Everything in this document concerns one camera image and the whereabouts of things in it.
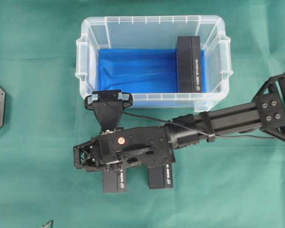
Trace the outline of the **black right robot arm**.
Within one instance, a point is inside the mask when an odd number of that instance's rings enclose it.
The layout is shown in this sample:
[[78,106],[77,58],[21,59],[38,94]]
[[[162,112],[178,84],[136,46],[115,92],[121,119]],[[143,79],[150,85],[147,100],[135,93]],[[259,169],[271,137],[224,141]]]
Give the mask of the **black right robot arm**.
[[155,168],[174,163],[176,149],[201,140],[249,137],[256,129],[285,142],[285,73],[270,77],[250,103],[160,120],[158,126],[120,128],[121,116],[132,103],[132,95],[120,90],[96,91],[85,98],[85,108],[94,113],[101,131],[74,147],[75,168],[90,172],[118,172],[141,164]]

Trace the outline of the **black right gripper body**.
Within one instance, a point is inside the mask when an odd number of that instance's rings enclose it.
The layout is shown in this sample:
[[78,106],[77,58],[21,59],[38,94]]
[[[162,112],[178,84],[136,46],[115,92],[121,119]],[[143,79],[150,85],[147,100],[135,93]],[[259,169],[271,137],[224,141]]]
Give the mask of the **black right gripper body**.
[[145,165],[175,163],[171,138],[163,126],[136,127],[101,134],[73,148],[74,167],[87,172],[117,172]]

